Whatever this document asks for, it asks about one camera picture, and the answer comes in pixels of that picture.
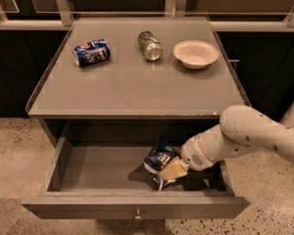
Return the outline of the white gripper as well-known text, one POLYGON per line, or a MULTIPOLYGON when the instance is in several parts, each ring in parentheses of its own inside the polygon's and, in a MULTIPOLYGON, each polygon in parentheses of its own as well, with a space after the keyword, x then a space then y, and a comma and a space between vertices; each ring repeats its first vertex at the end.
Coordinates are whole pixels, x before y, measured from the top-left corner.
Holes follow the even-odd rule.
POLYGON ((164 180, 177 180, 187 174, 189 168, 202 171, 212 167, 214 163, 210 161, 201 148, 200 135, 197 134, 189 138, 181 147, 181 158, 174 158, 161 171, 160 176, 164 180))

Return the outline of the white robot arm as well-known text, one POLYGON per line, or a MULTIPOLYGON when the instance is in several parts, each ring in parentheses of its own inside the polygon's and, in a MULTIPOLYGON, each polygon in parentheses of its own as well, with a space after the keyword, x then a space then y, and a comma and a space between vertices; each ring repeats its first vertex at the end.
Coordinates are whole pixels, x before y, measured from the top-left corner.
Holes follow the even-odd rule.
POLYGON ((180 147, 179 157, 162 168, 160 177, 174 181, 189 169, 202 171, 257 147, 294 164, 294 102, 279 122, 243 105, 225 109, 218 125, 189 138, 180 147))

